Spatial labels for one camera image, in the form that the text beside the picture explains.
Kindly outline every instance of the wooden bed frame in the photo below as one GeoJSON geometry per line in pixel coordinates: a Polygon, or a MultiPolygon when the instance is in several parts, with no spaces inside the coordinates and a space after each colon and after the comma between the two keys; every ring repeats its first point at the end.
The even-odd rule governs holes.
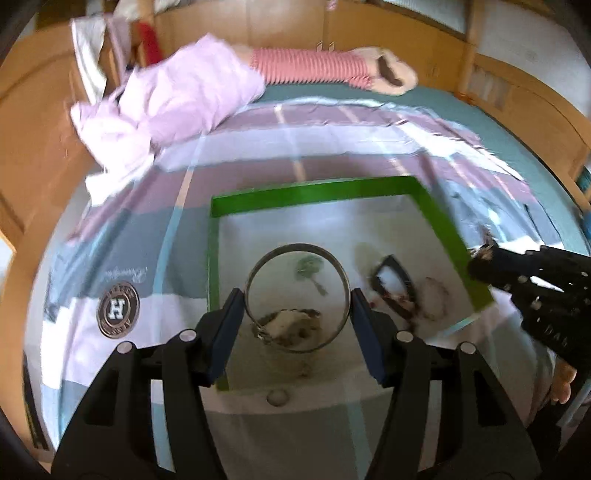
{"type": "MultiPolygon", "coordinates": [[[[541,81],[476,53],[482,0],[473,3],[463,40],[372,5],[341,0],[335,11],[324,5],[324,0],[205,0],[154,15],[151,1],[140,0],[140,12],[154,25],[165,55],[208,31],[253,46],[388,47],[417,70],[422,85],[452,91],[494,117],[538,155],[582,210],[591,209],[591,189],[581,192],[575,184],[589,155],[591,122],[541,81]],[[396,28],[386,30],[385,22],[396,28]],[[421,29],[422,43],[400,44],[388,33],[415,28],[421,29]]],[[[106,43],[101,65],[115,85],[111,55],[106,43]]],[[[31,451],[22,396],[27,308],[47,242],[94,165],[69,119],[69,107],[85,98],[66,24],[19,41],[0,67],[0,233],[15,250],[0,297],[0,406],[31,451]]]]}

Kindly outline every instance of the striped blanket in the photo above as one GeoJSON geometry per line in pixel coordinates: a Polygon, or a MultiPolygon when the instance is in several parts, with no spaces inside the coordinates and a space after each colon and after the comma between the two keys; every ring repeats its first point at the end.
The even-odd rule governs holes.
{"type": "MultiPolygon", "coordinates": [[[[89,209],[61,247],[51,269],[41,345],[43,417],[54,445],[120,341],[103,336],[96,320],[100,298],[114,283],[132,283],[141,299],[137,324],[125,337],[138,347],[194,327],[206,311],[212,196],[299,181],[396,175],[416,176],[468,247],[482,243],[483,228],[521,250],[560,243],[519,174],[466,127],[431,111],[324,98],[251,105],[209,135],[162,151],[141,181],[89,209]]],[[[497,304],[479,320],[432,342],[452,347],[459,340],[475,342],[526,421],[548,386],[550,357],[521,333],[507,296],[494,295],[497,304]]],[[[266,394],[203,391],[230,478],[365,475],[389,391],[378,388],[364,369],[299,387],[298,401],[281,409],[269,406],[266,394]]],[[[172,468],[162,403],[155,382],[157,453],[160,464],[172,468]]]]}

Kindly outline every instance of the plush toy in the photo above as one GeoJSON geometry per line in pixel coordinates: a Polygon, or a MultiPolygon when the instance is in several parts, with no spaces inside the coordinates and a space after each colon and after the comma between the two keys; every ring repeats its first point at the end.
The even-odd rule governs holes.
{"type": "Polygon", "coordinates": [[[391,51],[365,47],[314,51],[293,48],[232,47],[236,55],[260,72],[268,85],[344,82],[385,95],[402,95],[417,85],[417,74],[391,51]]]}

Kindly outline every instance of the circular metal frame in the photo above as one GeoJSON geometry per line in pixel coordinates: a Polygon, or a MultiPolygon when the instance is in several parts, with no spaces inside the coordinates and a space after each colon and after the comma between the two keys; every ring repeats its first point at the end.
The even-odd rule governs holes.
{"type": "Polygon", "coordinates": [[[421,295],[420,295],[421,296],[421,304],[420,304],[420,308],[418,311],[419,315],[422,315],[423,318],[425,318],[426,320],[429,320],[431,322],[438,322],[439,320],[447,317],[447,315],[449,314],[449,310],[450,310],[449,304],[452,302],[452,295],[450,294],[447,287],[443,284],[443,282],[441,282],[440,280],[433,278],[433,277],[425,277],[425,280],[421,284],[420,292],[421,292],[421,295]],[[427,289],[428,283],[430,283],[431,285],[434,285],[439,291],[439,295],[441,297],[441,311],[439,312],[439,314],[427,312],[424,308],[424,306],[425,306],[425,302],[424,302],[425,291],[427,289]]]}
{"type": "Polygon", "coordinates": [[[316,245],[312,245],[312,244],[288,244],[288,245],[282,245],[281,247],[277,247],[276,249],[271,250],[269,253],[267,253],[264,257],[262,257],[256,263],[256,265],[252,268],[251,272],[248,274],[248,279],[246,281],[246,287],[244,289],[244,298],[245,298],[246,314],[250,317],[250,319],[255,324],[256,329],[258,331],[259,338],[261,338],[266,343],[270,343],[273,347],[278,348],[279,350],[283,350],[284,352],[312,353],[317,350],[320,350],[322,347],[325,347],[330,342],[332,342],[335,338],[337,338],[337,336],[339,335],[341,330],[347,324],[347,319],[349,318],[349,309],[351,306],[351,288],[349,286],[349,279],[347,278],[347,274],[345,273],[345,269],[339,263],[339,261],[336,259],[336,257],[333,254],[331,254],[328,250],[325,250],[324,248],[317,247],[316,245]],[[314,348],[308,348],[305,350],[292,350],[292,349],[289,349],[287,347],[284,347],[284,346],[279,345],[278,343],[274,342],[270,338],[269,334],[266,333],[265,327],[263,327],[263,325],[261,325],[254,318],[254,315],[252,314],[251,309],[250,309],[250,305],[249,305],[249,296],[250,296],[252,281],[256,277],[256,274],[259,272],[259,270],[266,263],[273,260],[274,258],[279,257],[280,255],[283,255],[286,253],[290,253],[290,252],[308,252],[311,254],[316,254],[319,257],[322,257],[325,260],[328,260],[328,262],[335,268],[335,270],[339,274],[339,277],[343,283],[343,289],[345,291],[345,308],[344,308],[344,312],[343,312],[343,318],[340,321],[334,334],[332,334],[327,340],[325,340],[321,344],[315,346],[314,348]]]}

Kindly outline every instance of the green frame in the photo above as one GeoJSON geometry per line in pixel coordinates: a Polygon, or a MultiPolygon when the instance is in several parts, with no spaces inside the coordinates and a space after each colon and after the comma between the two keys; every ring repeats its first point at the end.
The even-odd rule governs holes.
{"type": "Polygon", "coordinates": [[[403,176],[311,181],[269,189],[245,190],[213,197],[210,206],[207,253],[207,306],[209,310],[217,310],[220,307],[217,262],[219,219],[221,217],[307,203],[394,195],[410,195],[414,199],[421,213],[433,228],[433,232],[446,249],[468,292],[474,310],[478,312],[491,303],[492,296],[488,288],[468,276],[467,265],[470,255],[453,222],[437,206],[429,192],[415,177],[403,176]]]}

